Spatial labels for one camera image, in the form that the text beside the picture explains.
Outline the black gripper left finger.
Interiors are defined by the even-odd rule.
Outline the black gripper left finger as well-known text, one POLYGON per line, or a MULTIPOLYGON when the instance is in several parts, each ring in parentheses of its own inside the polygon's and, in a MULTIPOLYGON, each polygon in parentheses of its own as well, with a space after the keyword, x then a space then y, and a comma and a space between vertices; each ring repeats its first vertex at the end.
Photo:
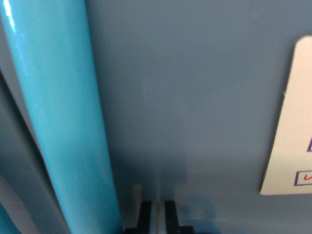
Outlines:
POLYGON ((152 202, 144 201, 141 203, 136 233, 137 234, 149 234, 151 230, 151 213, 152 213, 152 202))

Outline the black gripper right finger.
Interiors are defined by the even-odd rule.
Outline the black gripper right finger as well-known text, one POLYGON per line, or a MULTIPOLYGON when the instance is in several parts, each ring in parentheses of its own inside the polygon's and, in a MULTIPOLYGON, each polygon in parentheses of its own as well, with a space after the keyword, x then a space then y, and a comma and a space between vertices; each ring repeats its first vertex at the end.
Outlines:
POLYGON ((176 211, 176 203, 172 200, 165 201, 165 222, 167 234, 179 234, 180 226, 176 211))

